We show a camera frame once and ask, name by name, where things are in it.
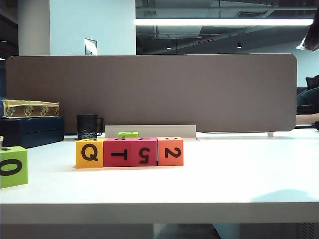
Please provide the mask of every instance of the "person's arm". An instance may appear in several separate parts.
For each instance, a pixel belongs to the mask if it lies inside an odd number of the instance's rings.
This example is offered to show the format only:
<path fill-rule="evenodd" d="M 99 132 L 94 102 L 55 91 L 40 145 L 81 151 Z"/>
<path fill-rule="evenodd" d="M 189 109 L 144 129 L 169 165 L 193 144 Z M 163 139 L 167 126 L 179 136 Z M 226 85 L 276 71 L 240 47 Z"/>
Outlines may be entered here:
<path fill-rule="evenodd" d="M 297 115 L 296 124 L 312 124 L 319 120 L 319 113 L 311 115 Z"/>

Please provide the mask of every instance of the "fluorescent light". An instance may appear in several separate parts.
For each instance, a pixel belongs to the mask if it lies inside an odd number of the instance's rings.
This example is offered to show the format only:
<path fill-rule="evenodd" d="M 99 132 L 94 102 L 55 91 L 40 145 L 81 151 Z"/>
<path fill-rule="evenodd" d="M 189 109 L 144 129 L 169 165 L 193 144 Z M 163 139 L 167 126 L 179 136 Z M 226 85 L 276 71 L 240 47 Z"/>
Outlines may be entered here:
<path fill-rule="evenodd" d="M 153 18 L 135 19 L 138 26 L 309 26 L 313 19 Z"/>

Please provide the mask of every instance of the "orange block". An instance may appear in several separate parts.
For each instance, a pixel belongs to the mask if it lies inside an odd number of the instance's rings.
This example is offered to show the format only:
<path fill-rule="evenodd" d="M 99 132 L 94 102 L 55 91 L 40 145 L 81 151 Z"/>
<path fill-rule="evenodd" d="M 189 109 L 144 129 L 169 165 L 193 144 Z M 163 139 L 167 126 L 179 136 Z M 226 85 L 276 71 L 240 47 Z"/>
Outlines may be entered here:
<path fill-rule="evenodd" d="M 103 168 L 103 142 L 106 138 L 85 138 L 75 143 L 76 168 Z"/>
<path fill-rule="evenodd" d="M 183 145 L 181 137 L 158 137 L 159 166 L 184 165 Z"/>

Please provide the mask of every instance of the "mug handle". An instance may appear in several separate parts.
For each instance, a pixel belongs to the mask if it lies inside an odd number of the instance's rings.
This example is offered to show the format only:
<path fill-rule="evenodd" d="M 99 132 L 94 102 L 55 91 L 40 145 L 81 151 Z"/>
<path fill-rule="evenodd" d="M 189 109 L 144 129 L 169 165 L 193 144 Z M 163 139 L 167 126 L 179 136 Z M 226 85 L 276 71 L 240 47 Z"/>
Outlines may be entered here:
<path fill-rule="evenodd" d="M 101 120 L 101 122 L 100 122 L 100 132 L 97 134 L 97 136 L 101 136 L 102 133 L 103 133 L 103 122 L 104 122 L 104 120 L 103 120 L 103 118 L 98 118 L 98 120 Z"/>

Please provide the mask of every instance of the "dark blue box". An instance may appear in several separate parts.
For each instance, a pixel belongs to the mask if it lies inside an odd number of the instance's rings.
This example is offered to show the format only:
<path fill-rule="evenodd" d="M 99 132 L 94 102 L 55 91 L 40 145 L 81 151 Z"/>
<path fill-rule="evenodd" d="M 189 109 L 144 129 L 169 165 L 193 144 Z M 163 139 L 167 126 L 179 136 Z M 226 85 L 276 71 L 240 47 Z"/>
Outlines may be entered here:
<path fill-rule="evenodd" d="M 63 141 L 64 120 L 63 117 L 0 119 L 0 135 L 3 147 L 31 148 Z"/>

